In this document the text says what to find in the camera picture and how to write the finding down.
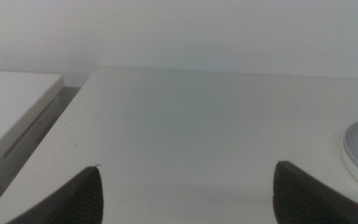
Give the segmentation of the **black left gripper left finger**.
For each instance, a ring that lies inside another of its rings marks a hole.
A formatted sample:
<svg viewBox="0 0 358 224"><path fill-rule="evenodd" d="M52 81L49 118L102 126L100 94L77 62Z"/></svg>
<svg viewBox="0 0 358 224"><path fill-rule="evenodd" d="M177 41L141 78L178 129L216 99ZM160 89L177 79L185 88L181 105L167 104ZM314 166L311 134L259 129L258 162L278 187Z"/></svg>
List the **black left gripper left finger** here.
<svg viewBox="0 0 358 224"><path fill-rule="evenodd" d="M100 224L104 198L99 169L86 167L11 224Z"/></svg>

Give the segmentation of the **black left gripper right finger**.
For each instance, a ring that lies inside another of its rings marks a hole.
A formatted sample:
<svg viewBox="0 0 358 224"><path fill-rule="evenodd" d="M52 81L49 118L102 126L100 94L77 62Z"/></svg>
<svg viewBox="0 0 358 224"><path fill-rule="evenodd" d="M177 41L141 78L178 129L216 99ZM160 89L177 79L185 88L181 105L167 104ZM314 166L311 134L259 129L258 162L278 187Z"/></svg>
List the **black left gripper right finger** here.
<svg viewBox="0 0 358 224"><path fill-rule="evenodd" d="M358 203L288 161L275 166L273 212L278 223L358 224Z"/></svg>

